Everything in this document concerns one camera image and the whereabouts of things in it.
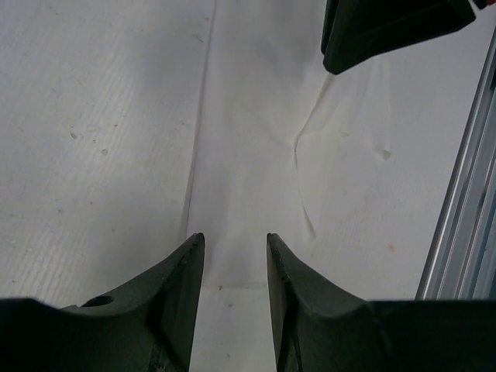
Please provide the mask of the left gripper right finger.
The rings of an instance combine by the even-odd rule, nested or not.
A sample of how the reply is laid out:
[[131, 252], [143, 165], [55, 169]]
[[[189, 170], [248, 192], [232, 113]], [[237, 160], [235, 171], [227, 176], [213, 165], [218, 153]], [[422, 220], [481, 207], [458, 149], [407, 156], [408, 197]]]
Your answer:
[[493, 371], [495, 303], [366, 301], [267, 236], [279, 371]]

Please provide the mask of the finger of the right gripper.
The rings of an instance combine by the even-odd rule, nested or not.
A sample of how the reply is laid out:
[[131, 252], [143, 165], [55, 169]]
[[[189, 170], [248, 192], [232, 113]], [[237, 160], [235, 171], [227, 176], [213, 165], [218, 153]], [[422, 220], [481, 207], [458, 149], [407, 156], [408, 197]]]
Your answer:
[[469, 1], [327, 1], [323, 65], [341, 74], [377, 55], [455, 33], [476, 19]]

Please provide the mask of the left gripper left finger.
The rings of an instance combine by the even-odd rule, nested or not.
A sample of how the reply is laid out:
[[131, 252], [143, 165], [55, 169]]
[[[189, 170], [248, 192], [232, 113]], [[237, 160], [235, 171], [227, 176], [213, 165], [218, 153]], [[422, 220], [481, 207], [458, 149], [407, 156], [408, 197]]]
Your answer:
[[166, 259], [81, 306], [1, 300], [3, 371], [187, 371], [204, 268], [196, 233]]

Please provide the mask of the white underwear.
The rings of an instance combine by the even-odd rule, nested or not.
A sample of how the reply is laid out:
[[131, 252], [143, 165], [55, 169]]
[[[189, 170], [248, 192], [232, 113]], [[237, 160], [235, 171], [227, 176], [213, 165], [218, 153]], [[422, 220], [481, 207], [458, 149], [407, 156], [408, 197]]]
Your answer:
[[275, 370], [270, 233], [356, 295], [376, 284], [357, 230], [389, 148], [389, 64], [328, 74], [325, 6], [215, 4], [187, 222], [206, 245], [194, 371]]

